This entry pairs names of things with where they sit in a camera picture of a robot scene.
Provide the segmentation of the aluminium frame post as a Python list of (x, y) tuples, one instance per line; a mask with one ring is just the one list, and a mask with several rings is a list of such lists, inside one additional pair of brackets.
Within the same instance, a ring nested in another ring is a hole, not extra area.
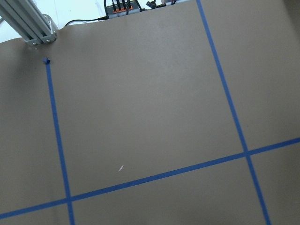
[(56, 41), (58, 27), (31, 0), (2, 0), (0, 16), (31, 46)]

